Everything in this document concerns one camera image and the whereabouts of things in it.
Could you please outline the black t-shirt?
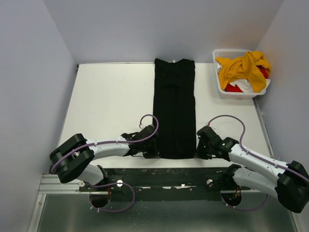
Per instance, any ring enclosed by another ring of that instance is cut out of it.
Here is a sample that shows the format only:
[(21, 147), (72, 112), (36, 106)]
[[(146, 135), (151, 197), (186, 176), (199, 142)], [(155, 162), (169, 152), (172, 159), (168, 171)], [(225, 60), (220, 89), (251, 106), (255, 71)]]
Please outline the black t-shirt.
[(195, 62), (155, 59), (153, 114), (157, 146), (165, 159), (191, 159), (196, 151)]

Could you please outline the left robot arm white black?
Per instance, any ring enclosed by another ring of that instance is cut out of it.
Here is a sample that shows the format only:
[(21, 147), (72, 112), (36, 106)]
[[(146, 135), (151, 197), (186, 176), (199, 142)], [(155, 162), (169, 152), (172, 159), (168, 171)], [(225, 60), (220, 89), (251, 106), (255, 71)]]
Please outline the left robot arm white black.
[(90, 162), (107, 157), (126, 157), (142, 153), (145, 157), (158, 154), (156, 139), (158, 128), (148, 125), (139, 132), (123, 133), (115, 141), (91, 141), (81, 133), (70, 137), (50, 155), (51, 173), (61, 183), (75, 179), (89, 183), (95, 190), (106, 188), (107, 174), (99, 165)]

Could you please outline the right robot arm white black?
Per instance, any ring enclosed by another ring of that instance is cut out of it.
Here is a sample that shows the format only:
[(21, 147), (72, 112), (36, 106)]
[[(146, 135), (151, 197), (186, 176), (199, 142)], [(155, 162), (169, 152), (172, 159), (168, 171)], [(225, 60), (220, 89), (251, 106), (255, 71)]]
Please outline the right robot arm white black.
[(242, 140), (222, 139), (210, 126), (197, 132), (197, 156), (232, 162), (222, 177), (227, 189), (249, 187), (276, 198), (282, 206), (301, 213), (309, 202), (309, 174), (298, 161), (286, 163), (252, 152)]

